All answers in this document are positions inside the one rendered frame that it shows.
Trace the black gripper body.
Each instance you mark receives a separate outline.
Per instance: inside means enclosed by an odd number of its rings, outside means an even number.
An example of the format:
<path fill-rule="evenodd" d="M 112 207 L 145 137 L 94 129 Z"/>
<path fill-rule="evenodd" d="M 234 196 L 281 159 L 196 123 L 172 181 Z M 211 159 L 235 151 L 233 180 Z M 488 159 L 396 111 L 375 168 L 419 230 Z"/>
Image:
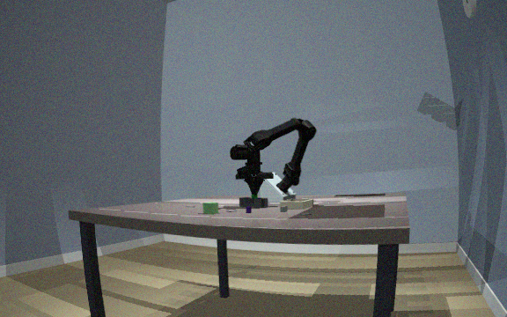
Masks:
<path fill-rule="evenodd" d="M 251 163 L 254 164 L 256 175 L 253 174 L 253 176 L 252 176 L 252 173 L 251 173 L 251 174 L 247 175 L 247 177 L 243 178 L 243 177 L 239 177 L 239 175 L 236 174 L 236 180 L 245 179 L 245 181 L 248 181 L 248 180 L 274 179 L 273 173 L 263 173 L 263 172 L 261 172 L 262 162 L 259 159 L 248 160 L 246 162 L 246 165 L 250 166 Z"/>

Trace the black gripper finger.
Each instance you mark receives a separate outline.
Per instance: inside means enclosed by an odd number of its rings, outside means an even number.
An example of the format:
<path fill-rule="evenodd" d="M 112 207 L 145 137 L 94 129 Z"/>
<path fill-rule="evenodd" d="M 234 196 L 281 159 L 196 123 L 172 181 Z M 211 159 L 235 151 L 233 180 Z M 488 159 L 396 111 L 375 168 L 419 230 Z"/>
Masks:
<path fill-rule="evenodd" d="M 251 182 L 253 183 L 253 193 L 254 193 L 254 196 L 257 196 L 257 194 L 258 194 L 258 192 L 260 190 L 261 184 L 264 181 L 265 180 L 251 180 Z"/>
<path fill-rule="evenodd" d="M 248 180 L 248 181 L 245 181 L 245 182 L 248 184 L 248 186 L 249 186 L 249 188 L 251 190 L 252 195 L 254 195 L 254 185 L 251 182 L 251 180 Z"/>

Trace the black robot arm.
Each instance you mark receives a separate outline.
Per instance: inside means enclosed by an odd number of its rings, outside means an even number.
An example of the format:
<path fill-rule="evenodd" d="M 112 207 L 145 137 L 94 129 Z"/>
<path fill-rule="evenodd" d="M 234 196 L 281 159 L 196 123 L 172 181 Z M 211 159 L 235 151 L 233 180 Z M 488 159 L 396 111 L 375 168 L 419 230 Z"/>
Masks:
<path fill-rule="evenodd" d="M 284 194 L 289 192 L 290 187 L 299 184 L 299 176 L 301 173 L 300 163 L 304 156 L 308 142 L 315 137 L 316 128 L 308 120 L 292 118 L 288 122 L 284 122 L 272 129 L 259 130 L 254 132 L 243 143 L 245 145 L 236 144 L 230 150 L 230 156 L 233 160 L 252 160 L 261 159 L 260 150 L 268 147 L 272 141 L 278 137 L 284 136 L 293 130 L 298 131 L 297 147 L 291 162 L 285 164 L 283 171 L 284 178 L 280 183 L 276 184 Z M 254 146 L 250 144 L 253 143 Z M 239 177 L 247 177 L 249 174 L 256 174 L 254 163 L 250 166 L 246 165 L 237 170 Z"/>

